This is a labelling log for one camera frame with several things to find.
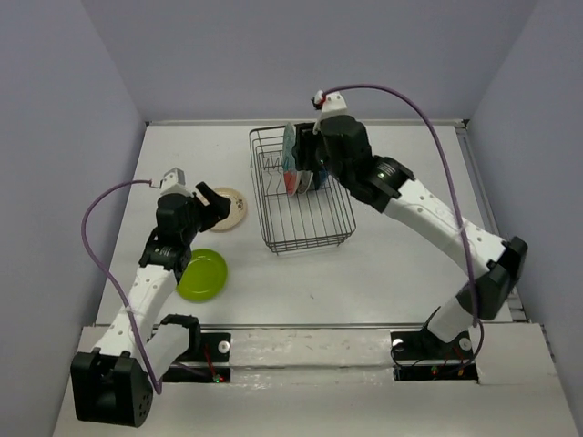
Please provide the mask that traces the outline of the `red and teal plate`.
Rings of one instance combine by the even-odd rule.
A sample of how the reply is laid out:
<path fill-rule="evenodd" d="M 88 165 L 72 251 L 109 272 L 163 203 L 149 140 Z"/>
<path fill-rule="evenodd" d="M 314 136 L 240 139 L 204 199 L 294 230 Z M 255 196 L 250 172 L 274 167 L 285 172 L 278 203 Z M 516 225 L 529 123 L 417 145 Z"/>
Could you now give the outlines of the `red and teal plate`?
<path fill-rule="evenodd" d="M 282 160 L 283 181 L 288 196 L 293 196 L 299 186 L 298 173 L 296 168 L 293 148 L 296 143 L 295 126 L 287 123 L 283 129 L 282 136 Z"/>

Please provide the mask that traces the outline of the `white plate teal lettered rim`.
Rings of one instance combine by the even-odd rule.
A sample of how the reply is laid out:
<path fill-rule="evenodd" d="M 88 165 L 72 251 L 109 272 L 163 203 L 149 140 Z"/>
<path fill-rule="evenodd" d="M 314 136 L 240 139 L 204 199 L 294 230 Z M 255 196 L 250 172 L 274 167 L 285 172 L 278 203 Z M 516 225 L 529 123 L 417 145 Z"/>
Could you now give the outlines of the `white plate teal lettered rim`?
<path fill-rule="evenodd" d="M 298 195 L 305 194 L 312 185 L 313 173 L 309 170 L 302 170 L 298 172 L 298 187 L 296 193 Z"/>

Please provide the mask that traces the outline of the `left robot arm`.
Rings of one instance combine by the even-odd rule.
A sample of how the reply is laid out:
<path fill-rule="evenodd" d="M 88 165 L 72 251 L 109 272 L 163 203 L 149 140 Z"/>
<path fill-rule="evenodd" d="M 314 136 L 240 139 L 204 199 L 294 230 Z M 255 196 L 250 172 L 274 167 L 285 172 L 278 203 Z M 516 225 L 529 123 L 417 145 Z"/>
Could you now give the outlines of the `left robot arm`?
<path fill-rule="evenodd" d="M 76 353 L 71 362 L 75 411 L 82 422 L 140 427 L 154 396 L 162 393 L 169 367 L 178 357 L 196 357 L 201 349 L 196 317 L 160 312 L 189 265 L 192 241 L 229 215 L 230 201 L 204 182 L 189 191 L 164 178 L 159 189 L 156 225 L 130 291 L 102 268 L 121 308 L 92 350 Z"/>

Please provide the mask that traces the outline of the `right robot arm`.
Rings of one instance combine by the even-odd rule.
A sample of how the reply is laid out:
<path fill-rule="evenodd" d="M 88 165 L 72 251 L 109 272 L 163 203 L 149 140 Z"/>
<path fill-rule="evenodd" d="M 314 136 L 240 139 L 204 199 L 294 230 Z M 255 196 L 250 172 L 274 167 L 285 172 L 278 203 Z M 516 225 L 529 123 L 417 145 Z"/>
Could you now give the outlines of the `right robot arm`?
<path fill-rule="evenodd" d="M 297 124 L 285 139 L 299 170 L 327 171 L 352 197 L 406 225 L 466 273 L 465 286 L 420 331 L 426 355 L 443 355 L 474 321 L 497 316 L 521 277 L 528 251 L 524 240 L 505 240 L 456 218 L 412 170 L 375 155 L 364 124 L 354 117 Z"/>

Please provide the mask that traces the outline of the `lime green plate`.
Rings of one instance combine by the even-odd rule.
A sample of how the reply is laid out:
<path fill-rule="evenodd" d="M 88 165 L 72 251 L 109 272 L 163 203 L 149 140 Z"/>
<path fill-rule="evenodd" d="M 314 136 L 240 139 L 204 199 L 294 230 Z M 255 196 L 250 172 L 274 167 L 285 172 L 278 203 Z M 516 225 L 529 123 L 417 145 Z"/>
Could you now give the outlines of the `lime green plate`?
<path fill-rule="evenodd" d="M 195 249 L 177 285 L 177 293 L 190 302 L 206 302 L 220 294 L 227 278 L 227 263 L 217 251 Z"/>

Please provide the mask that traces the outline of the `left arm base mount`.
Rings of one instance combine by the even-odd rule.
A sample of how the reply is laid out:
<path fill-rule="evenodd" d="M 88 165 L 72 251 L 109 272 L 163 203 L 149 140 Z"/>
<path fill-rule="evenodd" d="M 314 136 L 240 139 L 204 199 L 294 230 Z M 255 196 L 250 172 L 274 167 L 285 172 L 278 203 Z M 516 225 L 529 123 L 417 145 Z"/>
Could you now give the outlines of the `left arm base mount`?
<path fill-rule="evenodd" d="M 230 344 L 229 332 L 202 332 L 199 348 L 179 355 L 162 380 L 167 383 L 229 383 Z"/>

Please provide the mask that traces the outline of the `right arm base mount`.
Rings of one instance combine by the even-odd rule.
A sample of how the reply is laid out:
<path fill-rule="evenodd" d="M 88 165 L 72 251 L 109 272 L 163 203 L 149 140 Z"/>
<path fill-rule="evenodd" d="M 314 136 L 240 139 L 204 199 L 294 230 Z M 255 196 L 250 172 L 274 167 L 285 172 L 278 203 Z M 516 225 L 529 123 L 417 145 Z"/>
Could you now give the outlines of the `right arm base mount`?
<path fill-rule="evenodd" d="M 474 347 L 468 331 L 454 340 L 433 342 L 419 330 L 391 333 L 394 379 L 406 381 L 478 381 Z"/>

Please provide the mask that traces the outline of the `dark blue plate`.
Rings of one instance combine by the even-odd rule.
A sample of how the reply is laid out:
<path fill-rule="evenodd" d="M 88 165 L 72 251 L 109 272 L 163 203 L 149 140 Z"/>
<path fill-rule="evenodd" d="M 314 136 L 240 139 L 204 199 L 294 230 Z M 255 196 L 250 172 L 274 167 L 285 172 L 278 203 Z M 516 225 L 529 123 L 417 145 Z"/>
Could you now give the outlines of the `dark blue plate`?
<path fill-rule="evenodd" d="M 318 173 L 314 176 L 314 187 L 316 190 L 323 188 L 328 178 L 328 172 L 326 169 L 320 169 Z"/>

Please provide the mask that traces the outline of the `cream plate with flower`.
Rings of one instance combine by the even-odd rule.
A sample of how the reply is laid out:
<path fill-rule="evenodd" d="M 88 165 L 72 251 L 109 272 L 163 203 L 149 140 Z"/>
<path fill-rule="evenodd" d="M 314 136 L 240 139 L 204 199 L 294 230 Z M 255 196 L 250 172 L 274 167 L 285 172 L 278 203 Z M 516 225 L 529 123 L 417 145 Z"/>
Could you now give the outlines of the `cream plate with flower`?
<path fill-rule="evenodd" d="M 214 191 L 230 201 L 229 215 L 210 230 L 213 232 L 227 232 L 237 228 L 248 213 L 247 199 L 236 189 L 217 187 Z"/>

